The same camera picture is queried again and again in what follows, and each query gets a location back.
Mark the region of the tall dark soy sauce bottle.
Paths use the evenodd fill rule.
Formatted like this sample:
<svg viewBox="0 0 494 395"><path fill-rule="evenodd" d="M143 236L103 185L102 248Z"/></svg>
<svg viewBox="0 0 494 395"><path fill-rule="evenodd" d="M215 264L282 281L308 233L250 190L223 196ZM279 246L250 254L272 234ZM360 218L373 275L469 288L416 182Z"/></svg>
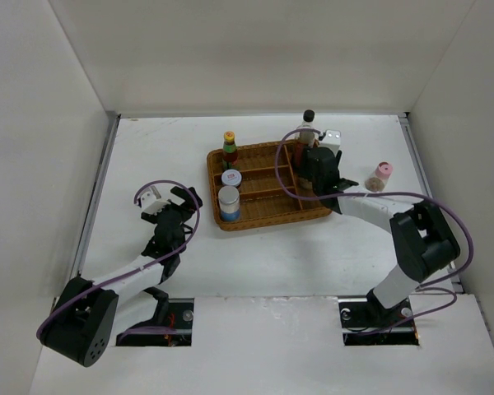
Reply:
<svg viewBox="0 0 494 395"><path fill-rule="evenodd" d="M303 113L302 124L298 128L300 131L297 135L294 151L292 155L292 164L296 169L301 165L303 152L306 148L312 148L315 144L315 132L312 132L313 121L315 120L315 112L312 109L307 109Z"/></svg>

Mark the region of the silver-capped blue label shaker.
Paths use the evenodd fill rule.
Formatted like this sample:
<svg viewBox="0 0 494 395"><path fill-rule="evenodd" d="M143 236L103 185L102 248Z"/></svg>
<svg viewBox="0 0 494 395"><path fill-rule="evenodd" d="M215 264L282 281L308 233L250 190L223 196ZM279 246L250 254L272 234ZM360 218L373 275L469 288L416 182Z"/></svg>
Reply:
<svg viewBox="0 0 494 395"><path fill-rule="evenodd" d="M218 191L220 217L223 221L237 221L240 218L240 193L232 186L223 186Z"/></svg>

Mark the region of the small jar white lid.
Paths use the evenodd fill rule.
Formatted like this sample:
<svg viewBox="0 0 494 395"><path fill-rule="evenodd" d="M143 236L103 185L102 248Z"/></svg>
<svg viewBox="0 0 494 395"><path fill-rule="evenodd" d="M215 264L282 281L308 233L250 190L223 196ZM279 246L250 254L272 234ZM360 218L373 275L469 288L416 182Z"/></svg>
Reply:
<svg viewBox="0 0 494 395"><path fill-rule="evenodd" d="M223 186L231 186L239 189L242 180L242 174L239 170L228 169L221 174L221 183Z"/></svg>

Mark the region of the pink-capped spice bottle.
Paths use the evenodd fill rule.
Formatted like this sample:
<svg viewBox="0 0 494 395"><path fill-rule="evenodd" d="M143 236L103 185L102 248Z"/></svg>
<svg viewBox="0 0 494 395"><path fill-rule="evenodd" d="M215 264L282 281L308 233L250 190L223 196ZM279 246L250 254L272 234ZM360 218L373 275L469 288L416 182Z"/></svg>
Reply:
<svg viewBox="0 0 494 395"><path fill-rule="evenodd" d="M365 187L373 193L382 193L393 173L393 166L386 161L380 162L365 181Z"/></svg>

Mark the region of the red sauce bottle green label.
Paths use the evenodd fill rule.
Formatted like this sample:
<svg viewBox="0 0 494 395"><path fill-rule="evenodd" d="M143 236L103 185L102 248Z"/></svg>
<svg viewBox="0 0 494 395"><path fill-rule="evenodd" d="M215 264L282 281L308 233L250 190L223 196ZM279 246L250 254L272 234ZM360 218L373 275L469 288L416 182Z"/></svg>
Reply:
<svg viewBox="0 0 494 395"><path fill-rule="evenodd" d="M235 169L238 163L238 151L235 144L235 134L227 131L223 135L222 165L224 170Z"/></svg>

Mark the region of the small brown black-capped bottle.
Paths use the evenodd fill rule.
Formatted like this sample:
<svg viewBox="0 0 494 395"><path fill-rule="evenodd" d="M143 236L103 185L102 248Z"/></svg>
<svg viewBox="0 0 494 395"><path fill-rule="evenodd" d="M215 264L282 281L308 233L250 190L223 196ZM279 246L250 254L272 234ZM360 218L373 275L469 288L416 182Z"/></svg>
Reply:
<svg viewBox="0 0 494 395"><path fill-rule="evenodd" d="M313 188L312 182L305 177L298 177L299 185L305 190L311 190Z"/></svg>

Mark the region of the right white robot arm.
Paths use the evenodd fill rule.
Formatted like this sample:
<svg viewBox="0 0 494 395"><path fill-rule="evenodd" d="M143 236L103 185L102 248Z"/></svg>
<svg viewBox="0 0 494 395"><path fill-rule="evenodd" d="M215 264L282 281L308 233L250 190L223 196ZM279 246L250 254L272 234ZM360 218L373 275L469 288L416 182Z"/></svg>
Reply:
<svg viewBox="0 0 494 395"><path fill-rule="evenodd" d="M460 254L459 244L441 209L428 200L407 204L363 194L358 183L340 176L342 152L317 146L303 150L299 175L312 183L315 196L331 211L359 218L388 232L397 263L366 295L365 313L385 325L397 308L430 275Z"/></svg>

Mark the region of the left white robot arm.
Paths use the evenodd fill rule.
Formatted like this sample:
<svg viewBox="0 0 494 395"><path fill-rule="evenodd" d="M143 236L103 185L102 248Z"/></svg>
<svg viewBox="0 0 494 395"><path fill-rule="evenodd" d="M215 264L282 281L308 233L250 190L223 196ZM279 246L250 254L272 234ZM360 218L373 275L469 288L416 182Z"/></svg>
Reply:
<svg viewBox="0 0 494 395"><path fill-rule="evenodd" d="M178 268L197 229L188 222L200 217L203 201L195 188L180 183L170 192L181 201L162 200L154 182L136 192L134 202L141 218L154 226L153 236L141 254L118 271L93 280L72 278L37 329L43 346L89 367L111 340L122 345L138 337L170 340L188 334L177 327L169 296L159 286Z"/></svg>

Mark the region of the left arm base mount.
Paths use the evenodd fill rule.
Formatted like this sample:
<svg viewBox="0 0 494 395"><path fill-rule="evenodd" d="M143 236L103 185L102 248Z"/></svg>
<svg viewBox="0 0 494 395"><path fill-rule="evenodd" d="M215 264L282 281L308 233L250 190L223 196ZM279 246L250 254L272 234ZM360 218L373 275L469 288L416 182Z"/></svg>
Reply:
<svg viewBox="0 0 494 395"><path fill-rule="evenodd" d="M172 299L156 287L147 288L116 314L110 343L126 347L191 346L195 300Z"/></svg>

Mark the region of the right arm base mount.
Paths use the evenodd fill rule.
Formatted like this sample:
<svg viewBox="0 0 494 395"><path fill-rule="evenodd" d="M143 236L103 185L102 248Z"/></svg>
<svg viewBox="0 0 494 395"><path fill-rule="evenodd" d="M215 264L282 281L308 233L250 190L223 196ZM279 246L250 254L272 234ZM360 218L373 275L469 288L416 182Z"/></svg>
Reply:
<svg viewBox="0 0 494 395"><path fill-rule="evenodd" d="M339 316L345 346L418 346L415 323L400 323L412 315L409 299L399 306L376 315L365 297L340 298Z"/></svg>

